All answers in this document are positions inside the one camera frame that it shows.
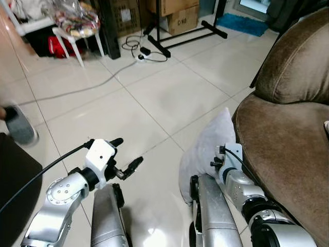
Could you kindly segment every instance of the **white plastic chair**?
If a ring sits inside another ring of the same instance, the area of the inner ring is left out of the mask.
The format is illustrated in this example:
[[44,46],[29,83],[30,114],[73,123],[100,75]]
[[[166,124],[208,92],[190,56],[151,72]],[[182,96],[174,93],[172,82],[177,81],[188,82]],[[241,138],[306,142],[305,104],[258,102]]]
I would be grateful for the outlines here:
[[[67,58],[69,58],[70,56],[69,56],[69,54],[66,50],[66,47],[64,45],[64,42],[63,42],[62,38],[65,38],[70,42],[70,44],[72,45],[73,50],[74,50],[74,52],[77,56],[77,59],[78,59],[80,65],[82,67],[84,67],[84,64],[82,62],[78,47],[76,45],[76,41],[81,39],[81,38],[75,38],[73,36],[70,36],[65,31],[63,31],[61,28],[58,28],[58,27],[53,27],[52,32],[56,35],[56,37],[57,37],[58,41],[60,42],[60,45],[63,48]],[[101,56],[104,57],[104,51],[103,51],[103,47],[102,47],[102,44],[101,44],[101,40],[99,39],[99,34],[98,33],[95,34],[95,38],[96,38],[96,41],[97,41],[97,44],[98,44],[99,51],[101,52]],[[84,38],[84,42],[86,43],[86,46],[88,48],[88,42],[87,42],[86,38]]]

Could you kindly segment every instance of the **metal stand base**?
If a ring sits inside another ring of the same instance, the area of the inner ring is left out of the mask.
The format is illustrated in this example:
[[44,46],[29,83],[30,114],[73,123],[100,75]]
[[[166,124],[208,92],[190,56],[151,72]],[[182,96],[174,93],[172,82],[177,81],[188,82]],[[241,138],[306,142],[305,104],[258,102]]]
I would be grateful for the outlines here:
[[[194,30],[191,30],[191,31],[188,31],[188,32],[184,32],[184,33],[181,33],[181,34],[178,34],[178,35],[175,35],[175,36],[172,36],[172,37],[168,37],[168,38],[165,38],[165,39],[160,39],[160,3],[159,3],[159,0],[157,0],[156,1],[156,23],[151,23],[147,27],[147,29],[144,31],[144,35],[147,35],[148,36],[148,40],[156,48],[158,48],[158,50],[160,52],[162,52],[167,58],[170,58],[171,57],[171,53],[170,53],[170,51],[168,51],[168,49],[170,49],[172,47],[175,47],[175,46],[183,45],[183,44],[186,44],[186,43],[189,43],[189,42],[192,42],[192,41],[195,41],[195,40],[199,40],[199,39],[202,39],[202,38],[205,38],[205,37],[214,35],[214,34],[217,34],[217,35],[221,36],[223,39],[227,39],[227,33],[223,32],[223,31],[220,31],[218,28],[216,28],[216,24],[217,24],[218,18],[221,17],[221,16],[223,16],[223,14],[224,14],[225,5],[226,5],[226,0],[219,0],[218,1],[216,16],[215,16],[215,20],[214,20],[213,25],[209,24],[206,21],[202,21],[201,22],[201,25],[203,27],[201,27],[201,28],[194,29]],[[152,29],[154,27],[156,27],[157,39],[154,39],[150,35],[150,32],[152,31]],[[185,41],[182,41],[182,42],[173,44],[173,45],[169,45],[169,46],[166,46],[166,47],[164,47],[164,46],[161,45],[161,42],[163,42],[163,41],[174,39],[176,37],[184,36],[186,34],[190,34],[190,33],[193,33],[193,32],[200,31],[200,30],[204,30],[204,29],[209,29],[212,32],[211,33],[208,33],[208,34],[205,34],[205,35],[202,35],[202,36],[199,36],[199,37],[195,37],[195,38],[189,39],[189,40],[185,40]]]

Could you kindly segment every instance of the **blue mat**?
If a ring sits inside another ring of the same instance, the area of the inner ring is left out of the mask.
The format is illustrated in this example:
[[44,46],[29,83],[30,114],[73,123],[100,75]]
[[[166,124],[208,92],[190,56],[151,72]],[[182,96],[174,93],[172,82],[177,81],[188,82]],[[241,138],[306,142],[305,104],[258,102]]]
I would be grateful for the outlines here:
[[217,25],[258,37],[262,36],[268,28],[264,22],[229,13],[226,13],[223,17],[219,18],[217,20]]

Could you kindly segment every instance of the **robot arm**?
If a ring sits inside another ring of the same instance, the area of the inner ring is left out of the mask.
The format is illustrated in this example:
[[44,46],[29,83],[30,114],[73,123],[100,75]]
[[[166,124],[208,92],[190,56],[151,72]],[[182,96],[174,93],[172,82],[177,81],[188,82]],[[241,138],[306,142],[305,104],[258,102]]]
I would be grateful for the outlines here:
[[74,169],[65,178],[55,180],[47,189],[45,202],[32,220],[21,246],[61,247],[72,222],[72,215],[89,191],[102,189],[106,181],[118,176],[128,178],[143,161],[134,160],[126,171],[115,167],[116,146],[123,142],[94,140],[86,155],[83,170]]
[[272,201],[261,187],[254,184],[242,171],[242,146],[226,144],[220,147],[219,180],[242,213],[251,231],[253,247],[316,247],[313,238],[302,227],[293,223]]

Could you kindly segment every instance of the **gray cable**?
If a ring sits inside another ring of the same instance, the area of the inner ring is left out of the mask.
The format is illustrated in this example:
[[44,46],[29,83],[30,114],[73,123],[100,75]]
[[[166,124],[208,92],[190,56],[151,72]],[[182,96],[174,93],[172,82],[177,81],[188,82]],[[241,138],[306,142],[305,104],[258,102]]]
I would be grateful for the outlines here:
[[124,69],[126,68],[129,68],[131,66],[133,66],[137,61],[134,61],[133,63],[119,69],[118,71],[116,71],[113,75],[111,75],[108,79],[106,79],[105,81],[103,81],[102,83],[98,84],[98,85],[95,85],[95,86],[91,86],[91,87],[87,87],[85,89],[80,89],[80,90],[76,90],[76,91],[72,91],[72,92],[67,92],[67,93],[64,93],[64,94],[59,94],[59,95],[55,95],[55,96],[51,96],[51,97],[47,97],[47,98],[41,98],[41,99],[35,99],[35,100],[31,100],[31,101],[27,101],[27,102],[24,102],[24,103],[21,103],[21,104],[18,104],[18,105],[25,105],[25,104],[30,104],[30,103],[34,103],[36,101],[41,101],[41,100],[47,100],[47,99],[56,99],[56,98],[59,98],[59,97],[62,97],[62,96],[66,96],[66,95],[70,95],[70,94],[75,94],[75,93],[79,93],[79,92],[83,92],[83,91],[87,91],[87,90],[90,90],[90,89],[95,89],[99,86],[102,86],[106,83],[108,83],[110,80],[112,80],[118,73],[120,73],[121,71],[123,71]]

